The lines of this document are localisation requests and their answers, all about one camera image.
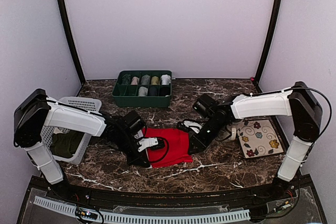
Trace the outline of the red boxer briefs white trim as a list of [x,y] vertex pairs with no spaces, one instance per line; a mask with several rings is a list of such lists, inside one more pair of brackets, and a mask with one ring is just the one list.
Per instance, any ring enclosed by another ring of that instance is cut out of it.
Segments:
[[188,154],[189,136],[178,129],[152,129],[148,128],[146,137],[161,137],[167,140],[169,148],[165,146],[158,150],[148,150],[148,159],[153,168],[168,167],[179,163],[192,163]]

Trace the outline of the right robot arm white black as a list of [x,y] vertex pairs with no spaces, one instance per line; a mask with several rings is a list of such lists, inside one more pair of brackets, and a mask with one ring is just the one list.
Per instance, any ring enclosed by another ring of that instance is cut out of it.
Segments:
[[306,162],[315,142],[329,127],[331,118],[322,124],[323,108],[317,96],[323,98],[332,116],[332,105],[321,91],[297,81],[292,87],[263,93],[242,93],[217,101],[203,94],[194,103],[194,110],[205,118],[198,132],[190,132],[188,153],[200,153],[217,138],[220,130],[236,121],[258,117],[287,117],[292,121],[292,140],[280,165],[274,184],[268,188],[273,200],[288,191],[288,184]]

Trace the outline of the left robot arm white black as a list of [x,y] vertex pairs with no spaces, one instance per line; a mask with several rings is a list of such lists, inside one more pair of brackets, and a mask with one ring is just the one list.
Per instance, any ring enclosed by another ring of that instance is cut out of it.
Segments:
[[89,111],[57,101],[45,90],[36,89],[14,112],[14,145],[28,153],[45,179],[54,185],[54,193],[69,201],[74,197],[74,189],[63,181],[64,173],[49,149],[54,129],[106,138],[126,155],[129,166],[149,168],[144,138],[139,135],[144,127],[135,111],[125,116]]

